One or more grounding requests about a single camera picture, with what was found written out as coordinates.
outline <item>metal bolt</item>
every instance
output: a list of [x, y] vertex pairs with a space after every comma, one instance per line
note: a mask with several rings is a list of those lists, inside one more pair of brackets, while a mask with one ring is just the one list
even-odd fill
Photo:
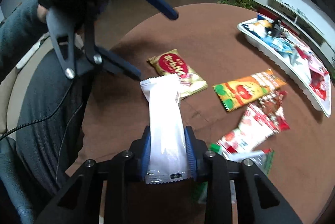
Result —
[[103, 62], [103, 58], [101, 57], [100, 54], [94, 54], [93, 55], [93, 60], [95, 64], [101, 64]]
[[207, 151], [206, 151], [206, 155], [207, 155], [209, 158], [212, 158], [212, 157], [215, 156], [215, 152], [212, 151], [212, 150], [207, 150]]
[[73, 79], [74, 78], [74, 71], [71, 68], [67, 68], [65, 70], [65, 75], [68, 79]]
[[94, 160], [87, 160], [87, 161], [85, 162], [85, 165], [86, 165], [87, 167], [92, 167], [92, 166], [94, 166], [94, 164], [95, 164]]
[[122, 151], [122, 156], [123, 157], [130, 157], [131, 155], [133, 155], [133, 153], [130, 150], [124, 150]]
[[246, 165], [246, 166], [252, 166], [254, 164], [254, 162], [250, 159], [245, 159], [243, 160], [243, 163]]

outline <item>white plastic tray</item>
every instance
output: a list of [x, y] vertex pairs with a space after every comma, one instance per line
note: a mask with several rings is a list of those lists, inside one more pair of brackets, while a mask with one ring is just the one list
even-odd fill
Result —
[[[265, 19], [273, 22], [272, 19], [264, 17]], [[318, 111], [323, 111], [324, 114], [327, 117], [330, 117], [331, 114], [331, 108], [332, 108], [332, 97], [331, 97], [331, 81], [329, 74], [325, 76], [325, 83], [327, 86], [327, 97], [326, 100], [321, 99], [319, 96], [316, 95], [316, 93], [311, 89], [308, 83], [306, 83], [304, 80], [302, 80], [299, 75], [296, 73], [294, 68], [290, 63], [287, 63], [284, 58], [271, 46], [268, 46], [265, 42], [263, 42], [260, 38], [249, 32], [247, 29], [243, 27], [242, 24], [252, 24], [257, 21], [257, 18], [242, 22], [237, 25], [237, 28], [242, 31], [247, 38], [247, 41], [252, 44], [253, 46], [257, 47], [260, 51], [262, 51], [265, 55], [267, 55], [271, 60], [273, 60], [277, 65], [280, 66], [281, 69], [283, 69], [286, 74], [288, 74], [295, 83], [298, 84], [300, 89], [304, 92], [304, 94], [307, 96], [307, 98], [311, 101], [313, 107]], [[291, 33], [291, 39], [296, 44], [302, 44], [295, 36], [293, 36]]]

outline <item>gray sweater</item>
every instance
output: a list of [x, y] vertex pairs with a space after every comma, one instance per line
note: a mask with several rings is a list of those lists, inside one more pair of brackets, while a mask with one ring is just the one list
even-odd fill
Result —
[[[37, 6], [37, 0], [26, 0], [0, 27], [0, 81], [48, 31], [46, 24], [41, 23], [37, 17]], [[11, 223], [20, 221], [23, 224], [33, 224], [39, 211], [36, 208], [39, 207], [36, 205], [39, 202], [35, 200], [36, 195], [27, 194], [27, 189], [32, 193], [34, 188], [27, 177], [16, 155], [15, 141], [12, 138], [0, 141], [0, 222], [5, 212], [8, 216], [4, 223], [9, 223], [10, 219]], [[13, 208], [10, 202], [17, 214], [10, 213]]]

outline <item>round table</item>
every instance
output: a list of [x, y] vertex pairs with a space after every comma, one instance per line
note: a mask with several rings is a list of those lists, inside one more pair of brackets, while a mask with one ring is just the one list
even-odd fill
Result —
[[[251, 46], [237, 24], [256, 12], [222, 4], [178, 7], [179, 19], [157, 14], [131, 30], [113, 51], [156, 77], [146, 59], [177, 48], [184, 60], [208, 83], [208, 88], [181, 102], [184, 125], [208, 145], [237, 127], [245, 106], [226, 112], [212, 85], [271, 68], [287, 82], [283, 108], [290, 130], [270, 137], [259, 148], [275, 151], [269, 178], [305, 224], [324, 207], [335, 184], [334, 117], [316, 111], [299, 87], [274, 62]], [[335, 91], [332, 87], [332, 99]], [[75, 170], [85, 159], [111, 159], [139, 139], [149, 124], [149, 108], [138, 82], [102, 73], [97, 77], [83, 122], [84, 146]], [[194, 183], [130, 185], [130, 223], [152, 219], [160, 223], [203, 223], [204, 206], [191, 200]]]

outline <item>red logo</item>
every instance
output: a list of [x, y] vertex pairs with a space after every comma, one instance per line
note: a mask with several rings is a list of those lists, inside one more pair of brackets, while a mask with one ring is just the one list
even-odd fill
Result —
[[158, 60], [159, 66], [171, 74], [177, 73], [182, 79], [187, 77], [188, 69], [186, 63], [178, 55], [168, 53], [160, 57]]

